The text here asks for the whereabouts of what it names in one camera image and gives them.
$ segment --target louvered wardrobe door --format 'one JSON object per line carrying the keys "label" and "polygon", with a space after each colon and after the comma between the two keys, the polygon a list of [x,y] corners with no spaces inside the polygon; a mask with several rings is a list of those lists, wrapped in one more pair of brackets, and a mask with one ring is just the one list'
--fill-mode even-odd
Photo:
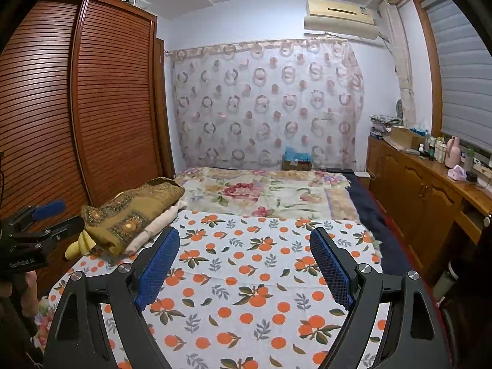
{"label": "louvered wardrobe door", "polygon": [[74,105],[77,144],[95,205],[161,173],[153,113],[154,32],[146,18],[88,3]]}
{"label": "louvered wardrobe door", "polygon": [[[80,0],[41,0],[0,55],[0,150],[5,191],[0,217],[55,199],[64,217],[88,203],[73,145],[68,98],[71,43]],[[61,218],[40,226],[48,226]],[[67,241],[38,271],[40,290],[60,278]]]}

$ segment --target window blind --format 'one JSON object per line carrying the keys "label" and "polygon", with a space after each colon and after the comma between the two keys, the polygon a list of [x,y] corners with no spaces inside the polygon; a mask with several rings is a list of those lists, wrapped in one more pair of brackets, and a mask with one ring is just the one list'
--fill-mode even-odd
{"label": "window blind", "polygon": [[492,57],[452,0],[425,0],[442,83],[442,133],[492,152]]}

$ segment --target screw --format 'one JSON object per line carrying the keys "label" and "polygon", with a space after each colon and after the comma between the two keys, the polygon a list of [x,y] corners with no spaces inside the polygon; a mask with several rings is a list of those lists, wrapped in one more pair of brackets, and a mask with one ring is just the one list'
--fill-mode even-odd
{"label": "screw", "polygon": [[372,271],[371,266],[368,264],[360,264],[358,268],[359,271],[361,271],[362,273],[369,273],[370,271]]}
{"label": "screw", "polygon": [[131,264],[129,263],[124,263],[118,266],[118,272],[120,273],[128,273],[131,269]]}
{"label": "screw", "polygon": [[79,280],[81,277],[82,277],[82,272],[80,272],[80,271],[73,272],[73,273],[70,275],[70,278],[71,278],[73,281],[77,281],[77,280]]}
{"label": "screw", "polygon": [[410,277],[412,280],[420,279],[419,273],[417,273],[415,271],[408,271],[408,277]]}

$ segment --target curtain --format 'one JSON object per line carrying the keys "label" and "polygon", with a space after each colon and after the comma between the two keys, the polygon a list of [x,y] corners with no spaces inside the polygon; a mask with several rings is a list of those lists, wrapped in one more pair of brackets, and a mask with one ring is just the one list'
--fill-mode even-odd
{"label": "curtain", "polygon": [[379,11],[390,32],[389,49],[396,62],[396,71],[402,94],[403,122],[407,128],[410,128],[415,126],[417,119],[415,101],[413,99],[412,66],[410,53],[408,52],[407,36],[396,5],[392,5],[385,0],[379,5]]}
{"label": "curtain", "polygon": [[189,166],[278,169],[286,146],[311,153],[314,167],[355,166],[364,85],[347,41],[247,42],[171,58]]}

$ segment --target wall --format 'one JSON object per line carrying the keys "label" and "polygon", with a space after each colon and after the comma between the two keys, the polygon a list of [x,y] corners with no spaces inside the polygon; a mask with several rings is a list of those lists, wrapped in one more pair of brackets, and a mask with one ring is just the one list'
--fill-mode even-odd
{"label": "wall", "polygon": [[[169,51],[171,40],[171,21],[162,17],[157,17],[157,37],[164,40],[164,49]],[[170,58],[166,57],[164,61],[164,80],[166,87],[166,108],[167,118],[169,121],[169,138],[171,139],[171,150],[173,152],[174,170],[176,173],[186,169],[186,163],[181,154],[179,142],[178,127],[176,123],[176,115],[174,113],[173,102],[173,81],[171,75]]]}
{"label": "wall", "polygon": [[[232,0],[218,3],[174,18],[170,23],[172,32],[167,46],[169,50],[177,50],[251,40],[304,38],[306,3],[307,0]],[[395,104],[400,97],[395,64],[383,41],[353,42],[352,47],[366,85],[363,114],[356,136],[356,159],[360,167],[366,162],[367,137],[371,128],[369,115],[395,115]],[[170,102],[170,87],[167,87],[167,95]]]}
{"label": "wall", "polygon": [[413,0],[399,8],[403,27],[407,35],[408,50],[412,64],[413,96],[417,125],[422,129],[432,126],[432,83],[431,66],[427,54],[426,39],[419,14]]}

